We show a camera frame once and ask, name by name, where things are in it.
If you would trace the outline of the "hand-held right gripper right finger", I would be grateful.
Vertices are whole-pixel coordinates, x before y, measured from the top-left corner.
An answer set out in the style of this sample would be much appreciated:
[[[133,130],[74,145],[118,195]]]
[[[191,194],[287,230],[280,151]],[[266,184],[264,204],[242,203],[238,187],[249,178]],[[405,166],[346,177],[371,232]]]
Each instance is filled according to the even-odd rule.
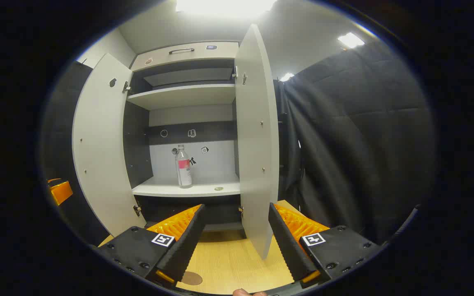
[[[326,227],[278,204],[270,204],[268,220],[288,270],[303,288],[353,272],[382,249],[347,226]]]

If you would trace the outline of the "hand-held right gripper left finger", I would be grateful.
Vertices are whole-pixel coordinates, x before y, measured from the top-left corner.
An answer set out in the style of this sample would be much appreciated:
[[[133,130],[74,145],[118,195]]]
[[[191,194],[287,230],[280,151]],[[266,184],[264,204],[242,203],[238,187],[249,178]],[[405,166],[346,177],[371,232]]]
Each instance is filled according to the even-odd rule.
[[[199,204],[148,228],[132,226],[96,251],[132,274],[176,287],[203,233],[206,213],[206,206]]]

